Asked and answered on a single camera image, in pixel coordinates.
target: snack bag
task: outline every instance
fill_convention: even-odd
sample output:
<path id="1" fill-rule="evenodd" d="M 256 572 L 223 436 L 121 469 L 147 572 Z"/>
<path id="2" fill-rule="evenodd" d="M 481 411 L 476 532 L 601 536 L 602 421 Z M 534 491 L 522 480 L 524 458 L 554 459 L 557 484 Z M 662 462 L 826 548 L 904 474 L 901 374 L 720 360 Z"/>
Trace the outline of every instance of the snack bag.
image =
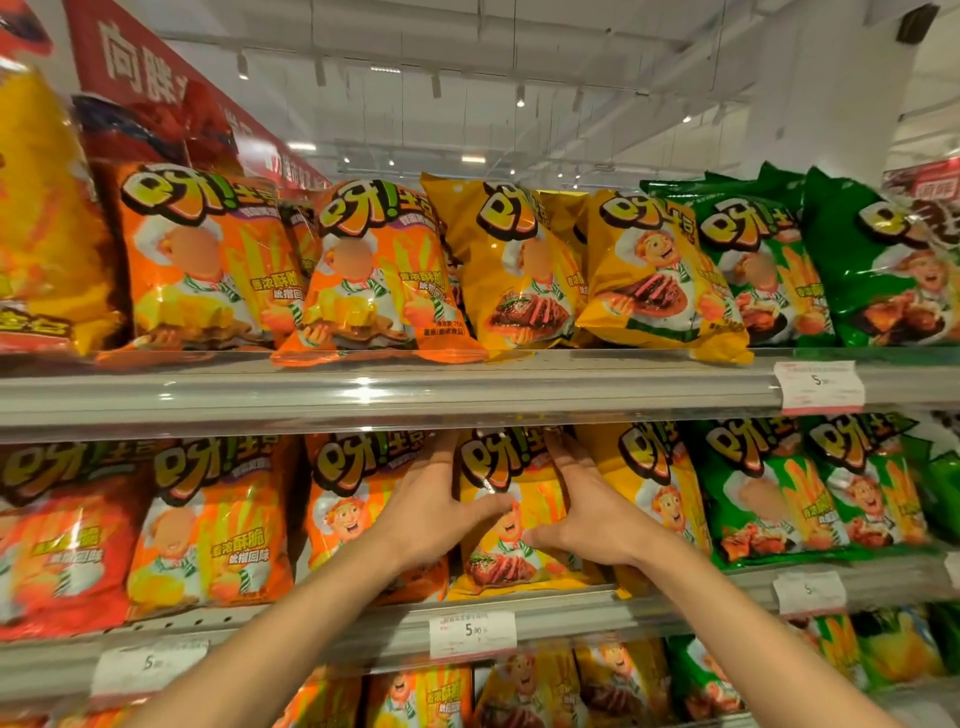
<path id="1" fill-rule="evenodd" d="M 293 332 L 303 283 L 268 184 L 166 163 L 114 175 L 135 348 L 275 347 Z"/>
<path id="2" fill-rule="evenodd" d="M 373 525 L 426 436 L 422 430 L 306 436 L 313 482 L 304 524 L 308 541 L 297 562 L 297 581 Z M 402 573 L 374 604 L 443 599 L 449 580 L 444 555 Z"/>
<path id="3" fill-rule="evenodd" d="M 485 530 L 460 542 L 464 573 L 448 599 L 474 599 L 540 589 L 582 589 L 603 583 L 599 570 L 575 554 L 557 554 L 523 543 L 523 534 L 566 516 L 564 490 L 539 427 L 473 430 L 459 447 L 460 501 L 509 493 L 514 506 Z"/>
<path id="4" fill-rule="evenodd" d="M 871 690 L 947 674 L 926 607 L 889 607 L 851 616 Z"/>
<path id="5" fill-rule="evenodd" d="M 0 448 L 0 640 L 120 626 L 150 441 Z"/>
<path id="6" fill-rule="evenodd" d="M 651 182 L 690 206 L 700 244 L 736 296 L 750 345 L 828 347 L 835 333 L 820 276 L 787 206 L 758 182 Z"/>
<path id="7" fill-rule="evenodd" d="M 804 418 L 807 449 L 855 544 L 879 548 L 928 541 L 901 431 L 902 423 L 885 415 Z"/>
<path id="8" fill-rule="evenodd" d="M 591 728 L 573 653 L 521 651 L 498 661 L 470 728 Z"/>
<path id="9" fill-rule="evenodd" d="M 580 695 L 597 728 L 615 728 L 629 718 L 639 728 L 673 725 L 670 672 L 663 642 L 634 640 L 577 647 Z"/>
<path id="10" fill-rule="evenodd" d="M 813 168 L 804 241 L 849 347 L 956 343 L 958 291 L 949 254 L 908 209 Z"/>
<path id="11" fill-rule="evenodd" d="M 569 342 L 587 286 L 536 195 L 508 182 L 428 174 L 420 184 L 464 261 L 464 303 L 478 341 L 491 352 Z"/>
<path id="12" fill-rule="evenodd" d="M 791 417 L 692 423 L 690 444 L 724 562 L 776 562 L 847 546 L 837 508 Z"/>
<path id="13" fill-rule="evenodd" d="M 709 720 L 747 709 L 727 673 L 699 639 L 693 635 L 669 637 L 666 644 L 673 693 L 690 720 Z"/>
<path id="14" fill-rule="evenodd" d="M 74 130 L 36 71 L 0 77 L 0 352 L 104 347 L 123 324 Z"/>
<path id="15" fill-rule="evenodd" d="M 705 554 L 713 552 L 697 474 L 675 423 L 577 425 L 576 433 L 617 493 Z M 649 590 L 637 569 L 614 566 L 613 572 L 621 598 Z"/>
<path id="16" fill-rule="evenodd" d="M 293 437 L 179 440 L 154 458 L 154 499 L 133 556 L 130 619 L 278 599 L 293 587 L 284 501 Z"/>
<path id="17" fill-rule="evenodd" d="M 384 180 L 341 182 L 319 198 L 317 221 L 322 255 L 305 315 L 275 361 L 305 366 L 370 349 L 486 358 L 453 300 L 429 200 Z"/>
<path id="18" fill-rule="evenodd" d="M 700 250 L 689 207 L 600 190 L 588 220 L 590 301 L 578 326 L 615 344 L 753 360 L 730 287 Z"/>
<path id="19" fill-rule="evenodd" d="M 360 678 L 324 679 L 318 668 L 294 695 L 274 728 L 354 728 L 362 690 Z"/>
<path id="20" fill-rule="evenodd" d="M 367 728 L 463 728 L 470 719 L 472 692 L 469 666 L 375 675 Z"/>
<path id="21" fill-rule="evenodd" d="M 819 652 L 841 675 L 858 690 L 867 690 L 869 681 L 860 660 L 853 623 L 845 614 L 822 617 L 791 617 L 784 623 Z"/>

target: price label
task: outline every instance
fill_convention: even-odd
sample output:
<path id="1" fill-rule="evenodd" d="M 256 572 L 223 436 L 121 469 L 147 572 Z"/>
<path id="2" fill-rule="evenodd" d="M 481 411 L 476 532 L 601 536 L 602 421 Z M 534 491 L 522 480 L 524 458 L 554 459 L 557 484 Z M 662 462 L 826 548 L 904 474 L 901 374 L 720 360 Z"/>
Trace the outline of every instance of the price label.
<path id="1" fill-rule="evenodd" d="M 836 571 L 781 574 L 774 591 L 782 615 L 827 615 L 847 608 L 847 589 Z"/>
<path id="2" fill-rule="evenodd" d="M 774 376 L 783 392 L 784 415 L 862 412 L 867 399 L 852 361 L 778 361 Z"/>
<path id="3" fill-rule="evenodd" d="M 516 649 L 513 612 L 474 612 L 430 620 L 430 659 L 445 660 Z"/>
<path id="4" fill-rule="evenodd" d="M 191 640 L 109 649 L 97 662 L 90 694 L 139 695 L 161 691 L 196 665 L 209 647 L 210 640 Z"/>

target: store shelf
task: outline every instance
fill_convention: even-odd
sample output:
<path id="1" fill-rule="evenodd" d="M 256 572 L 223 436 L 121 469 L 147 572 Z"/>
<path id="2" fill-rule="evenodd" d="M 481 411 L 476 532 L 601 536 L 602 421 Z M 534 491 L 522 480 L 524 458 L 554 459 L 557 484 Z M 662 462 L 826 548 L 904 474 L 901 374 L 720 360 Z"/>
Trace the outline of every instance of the store shelf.
<path id="1" fill-rule="evenodd" d="M 799 356 L 855 358 L 869 409 L 960 407 L 960 350 L 764 352 L 750 367 L 636 350 L 461 366 L 407 354 L 307 369 L 247 352 L 153 369 L 133 357 L 123 373 L 2 357 L 0 443 L 769 416 L 774 364 Z"/>
<path id="2" fill-rule="evenodd" d="M 757 603 L 776 612 L 773 583 L 779 575 L 824 570 L 840 573 L 851 611 L 960 598 L 960 591 L 950 583 L 943 553 L 893 556 L 852 564 L 749 569 L 736 572 L 732 579 Z M 216 645 L 261 609 L 263 607 L 194 610 L 70 640 L 0 645 L 0 703 L 84 693 L 105 649 L 185 639 L 209 640 L 211 645 Z M 425 665 L 429 663 L 432 618 L 491 610 L 513 612 L 518 641 L 527 645 L 593 642 L 609 635 L 630 639 L 688 631 L 661 595 L 621 601 L 616 598 L 613 586 L 608 585 L 583 592 L 540 592 L 373 610 L 355 622 L 321 656 L 320 664 L 338 666 L 346 672 Z"/>

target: track light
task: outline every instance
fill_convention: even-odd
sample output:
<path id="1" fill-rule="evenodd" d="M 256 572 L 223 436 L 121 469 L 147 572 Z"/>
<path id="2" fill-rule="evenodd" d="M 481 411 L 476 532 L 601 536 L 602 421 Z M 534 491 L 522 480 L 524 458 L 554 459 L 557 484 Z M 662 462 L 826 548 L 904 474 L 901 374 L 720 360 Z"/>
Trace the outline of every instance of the track light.
<path id="1" fill-rule="evenodd" d="M 247 57 L 243 55 L 243 51 L 237 53 L 237 76 L 243 81 L 250 80 L 250 66 L 247 64 Z"/>

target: white ceiling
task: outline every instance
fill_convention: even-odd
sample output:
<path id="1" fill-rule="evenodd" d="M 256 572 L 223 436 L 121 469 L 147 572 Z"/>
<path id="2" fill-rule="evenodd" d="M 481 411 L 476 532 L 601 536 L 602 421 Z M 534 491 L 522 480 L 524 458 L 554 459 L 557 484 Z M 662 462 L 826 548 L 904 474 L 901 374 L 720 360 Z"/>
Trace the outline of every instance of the white ceiling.
<path id="1" fill-rule="evenodd" d="M 633 186 L 655 173 L 735 171 L 760 26 L 790 1 L 122 4 L 275 134 L 315 143 L 316 155 L 304 156 L 331 179 L 392 173 L 411 181 L 421 170 L 507 177 L 516 169 L 530 184 L 560 187 L 573 184 L 577 172 L 583 185 Z M 889 168 L 960 147 L 960 0 L 939 4 Z M 237 76 L 241 47 L 249 81 Z M 323 87 L 315 71 L 320 56 Z M 373 71 L 372 64 L 402 73 Z M 574 111 L 578 88 L 582 103 Z M 686 113 L 693 119 L 685 124 Z M 483 155 L 487 164 L 464 164 L 464 153 Z M 598 163 L 615 171 L 597 171 Z"/>

